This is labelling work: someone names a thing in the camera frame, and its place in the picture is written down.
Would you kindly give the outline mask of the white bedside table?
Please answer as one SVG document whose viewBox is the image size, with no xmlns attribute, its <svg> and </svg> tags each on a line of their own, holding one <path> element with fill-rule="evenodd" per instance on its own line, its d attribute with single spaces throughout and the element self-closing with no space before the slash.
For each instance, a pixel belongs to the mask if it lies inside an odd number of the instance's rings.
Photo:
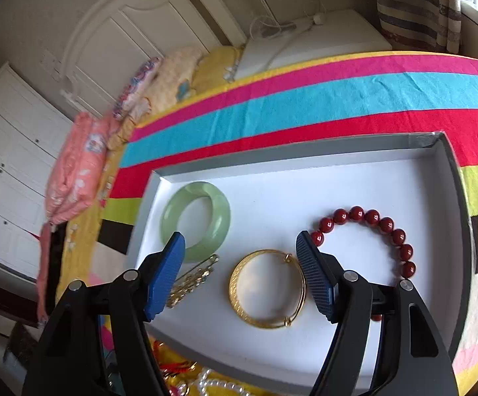
<svg viewBox="0 0 478 396">
<path fill-rule="evenodd" d="M 321 15 L 319 25 L 296 20 L 295 30 L 272 39 L 250 39 L 234 78 L 329 56 L 390 51 L 392 46 L 358 12 L 347 9 Z"/>
</svg>

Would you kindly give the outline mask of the white wardrobe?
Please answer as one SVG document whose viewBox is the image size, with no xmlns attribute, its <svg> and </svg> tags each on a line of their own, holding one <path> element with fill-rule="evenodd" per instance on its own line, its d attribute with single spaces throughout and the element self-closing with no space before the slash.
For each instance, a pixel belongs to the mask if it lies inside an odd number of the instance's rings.
<svg viewBox="0 0 478 396">
<path fill-rule="evenodd" d="M 72 122 L 9 63 L 0 68 L 0 266 L 34 279 L 45 191 Z"/>
</svg>

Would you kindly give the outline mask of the striped curtain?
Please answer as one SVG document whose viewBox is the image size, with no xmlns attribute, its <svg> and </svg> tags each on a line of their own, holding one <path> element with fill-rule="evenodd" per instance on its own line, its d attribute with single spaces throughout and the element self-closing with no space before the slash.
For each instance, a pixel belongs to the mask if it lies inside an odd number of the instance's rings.
<svg viewBox="0 0 478 396">
<path fill-rule="evenodd" d="M 376 0 L 380 27 L 399 49 L 457 54 L 460 0 Z"/>
</svg>

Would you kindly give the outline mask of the green jade bangle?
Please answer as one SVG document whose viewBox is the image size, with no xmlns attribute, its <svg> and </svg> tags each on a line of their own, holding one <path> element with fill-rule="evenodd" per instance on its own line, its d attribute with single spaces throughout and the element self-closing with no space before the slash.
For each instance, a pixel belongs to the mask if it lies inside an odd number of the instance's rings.
<svg viewBox="0 0 478 396">
<path fill-rule="evenodd" d="M 231 208 L 225 194 L 206 181 L 189 183 L 167 202 L 160 219 L 164 243 L 173 232 L 185 237 L 185 262 L 200 262 L 223 244 L 231 224 Z"/>
</svg>

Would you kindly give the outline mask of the embroidered patterned pillow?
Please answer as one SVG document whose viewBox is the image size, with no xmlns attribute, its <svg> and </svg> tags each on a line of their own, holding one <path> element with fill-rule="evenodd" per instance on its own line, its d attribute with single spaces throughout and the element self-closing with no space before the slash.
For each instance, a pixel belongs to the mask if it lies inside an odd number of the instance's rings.
<svg viewBox="0 0 478 396">
<path fill-rule="evenodd" d="M 121 121 L 125 118 L 128 112 L 141 100 L 143 93 L 157 76 L 157 71 L 162 62 L 162 57 L 152 57 L 141 65 L 135 75 L 132 76 L 116 100 L 113 109 L 116 120 Z"/>
</svg>

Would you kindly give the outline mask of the striped colourful bedspread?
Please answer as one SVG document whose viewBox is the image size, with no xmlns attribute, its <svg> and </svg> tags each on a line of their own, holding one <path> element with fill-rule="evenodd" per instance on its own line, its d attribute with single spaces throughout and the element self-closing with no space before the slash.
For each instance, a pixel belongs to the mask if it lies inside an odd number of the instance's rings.
<svg viewBox="0 0 478 396">
<path fill-rule="evenodd" d="M 478 387 L 478 59 L 425 52 L 347 54 L 213 88 L 142 116 L 107 158 L 94 203 L 67 230 L 59 283 L 98 282 L 101 253 L 128 248 L 147 182 L 161 165 L 366 134 L 442 131 L 462 172 L 475 243 L 461 394 Z"/>
</svg>

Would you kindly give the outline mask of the cream fluffy blanket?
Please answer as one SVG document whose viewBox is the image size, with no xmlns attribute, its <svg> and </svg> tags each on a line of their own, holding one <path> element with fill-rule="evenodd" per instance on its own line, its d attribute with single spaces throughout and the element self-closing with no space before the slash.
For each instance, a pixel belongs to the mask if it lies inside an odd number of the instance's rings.
<svg viewBox="0 0 478 396">
<path fill-rule="evenodd" d="M 190 93 L 192 76 L 203 56 L 200 48 L 186 47 L 164 57 L 141 100 L 119 121 L 117 130 L 107 140 L 107 148 L 114 151 L 125 144 L 145 116 L 160 115 L 182 101 Z"/>
</svg>

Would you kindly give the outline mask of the gold bangle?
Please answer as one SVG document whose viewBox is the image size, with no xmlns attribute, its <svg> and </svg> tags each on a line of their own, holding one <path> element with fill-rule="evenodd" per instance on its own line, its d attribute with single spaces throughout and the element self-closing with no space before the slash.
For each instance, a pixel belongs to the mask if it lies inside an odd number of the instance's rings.
<svg viewBox="0 0 478 396">
<path fill-rule="evenodd" d="M 265 330 L 289 327 L 300 315 L 307 286 L 297 258 L 275 249 L 243 257 L 228 284 L 234 313 L 246 324 Z"/>
</svg>

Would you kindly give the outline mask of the grey cardboard tray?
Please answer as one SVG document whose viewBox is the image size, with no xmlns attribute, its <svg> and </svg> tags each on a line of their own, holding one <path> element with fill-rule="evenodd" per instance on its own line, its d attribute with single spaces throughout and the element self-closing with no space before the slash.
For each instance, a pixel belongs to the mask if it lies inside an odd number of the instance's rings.
<svg viewBox="0 0 478 396">
<path fill-rule="evenodd" d="M 283 394 L 454 395 L 473 278 L 458 163 L 442 132 L 317 140 L 161 165 L 128 266 L 229 215 L 210 278 L 149 324 L 188 358 Z"/>
</svg>

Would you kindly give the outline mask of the pink folded quilt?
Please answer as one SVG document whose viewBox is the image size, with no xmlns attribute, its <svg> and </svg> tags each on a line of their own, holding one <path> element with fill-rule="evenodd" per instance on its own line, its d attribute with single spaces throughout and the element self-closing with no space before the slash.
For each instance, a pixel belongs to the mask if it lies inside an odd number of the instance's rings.
<svg viewBox="0 0 478 396">
<path fill-rule="evenodd" d="M 39 322 L 48 320 L 46 291 L 51 233 L 88 208 L 95 198 L 107 156 L 107 140 L 118 122 L 112 114 L 96 119 L 87 112 L 76 116 L 48 178 L 45 221 L 39 235 L 37 277 Z"/>
</svg>

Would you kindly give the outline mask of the white headboard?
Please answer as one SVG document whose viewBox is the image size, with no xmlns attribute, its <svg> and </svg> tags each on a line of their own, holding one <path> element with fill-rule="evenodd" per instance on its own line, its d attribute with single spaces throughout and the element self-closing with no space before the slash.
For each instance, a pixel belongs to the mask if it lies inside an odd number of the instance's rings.
<svg viewBox="0 0 478 396">
<path fill-rule="evenodd" d="M 63 53 L 61 95 L 95 117 L 111 109 L 137 69 L 183 47 L 240 47 L 244 31 L 223 0 L 98 0 Z"/>
</svg>

